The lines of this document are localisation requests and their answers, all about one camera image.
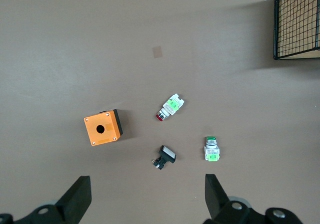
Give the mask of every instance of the wire mesh basket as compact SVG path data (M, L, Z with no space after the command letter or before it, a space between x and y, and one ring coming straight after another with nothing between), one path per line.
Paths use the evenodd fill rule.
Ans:
M275 0L274 7L274 59L320 58L320 0Z

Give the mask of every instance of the table surface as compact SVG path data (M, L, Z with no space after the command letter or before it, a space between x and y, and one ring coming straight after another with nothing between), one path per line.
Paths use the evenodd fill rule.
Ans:
M22 218L90 175L81 223L203 223L214 173L260 213L317 223L320 63L273 60L273 7L0 0L0 212ZM174 93L184 105L158 121ZM123 136L91 146L83 118L111 109ZM217 162L204 160L209 135ZM158 170L162 145L177 158Z

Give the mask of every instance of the metal wire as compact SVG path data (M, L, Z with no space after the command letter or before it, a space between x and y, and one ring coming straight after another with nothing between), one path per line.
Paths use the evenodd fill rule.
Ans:
M275 8L276 59L319 48L320 0L275 0Z

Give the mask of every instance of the screw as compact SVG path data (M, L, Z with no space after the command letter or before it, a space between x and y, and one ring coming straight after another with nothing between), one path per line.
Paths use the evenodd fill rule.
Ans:
M48 212L48 208L42 208L40 211L38 211L38 214L42 215Z
M238 202L234 202L232 203L232 207L236 210L241 210L242 209L242 205Z
M272 213L278 218L285 218L285 214L280 210L274 210Z

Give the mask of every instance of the white label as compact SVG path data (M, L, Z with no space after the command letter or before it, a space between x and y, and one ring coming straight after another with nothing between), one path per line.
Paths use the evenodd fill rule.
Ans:
M206 155L210 155L210 154L220 154L220 150L219 150L219 149L206 149L205 154L206 154Z
M171 114L175 114L175 111L173 110L173 108L170 107L170 105L167 104L167 102L165 102L165 104L163 105L163 107Z

